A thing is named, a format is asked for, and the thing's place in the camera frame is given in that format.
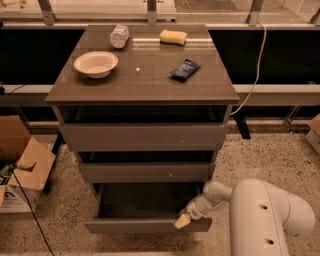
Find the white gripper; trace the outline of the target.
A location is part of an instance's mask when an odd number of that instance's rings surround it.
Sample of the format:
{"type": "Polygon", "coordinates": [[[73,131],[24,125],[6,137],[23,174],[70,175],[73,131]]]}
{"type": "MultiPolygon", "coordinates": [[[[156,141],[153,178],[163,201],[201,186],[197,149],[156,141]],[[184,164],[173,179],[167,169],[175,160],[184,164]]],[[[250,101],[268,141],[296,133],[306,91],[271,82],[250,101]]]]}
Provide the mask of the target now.
{"type": "Polygon", "coordinates": [[[183,213],[174,223],[176,229],[181,229],[193,220],[199,220],[209,212],[211,203],[205,197],[195,197],[186,206],[186,213],[183,213]]]}

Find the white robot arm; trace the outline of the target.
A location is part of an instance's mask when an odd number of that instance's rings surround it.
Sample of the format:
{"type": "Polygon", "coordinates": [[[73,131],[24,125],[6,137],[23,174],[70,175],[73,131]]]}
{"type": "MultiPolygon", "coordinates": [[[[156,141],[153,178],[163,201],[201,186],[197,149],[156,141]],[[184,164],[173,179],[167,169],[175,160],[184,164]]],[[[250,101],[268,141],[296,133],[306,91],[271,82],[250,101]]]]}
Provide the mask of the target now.
{"type": "Polygon", "coordinates": [[[232,188],[207,182],[174,226],[181,229],[225,202],[231,256],[289,256],[286,237],[308,234],[315,227],[315,213],[307,201],[255,178],[243,179],[232,188]]]}

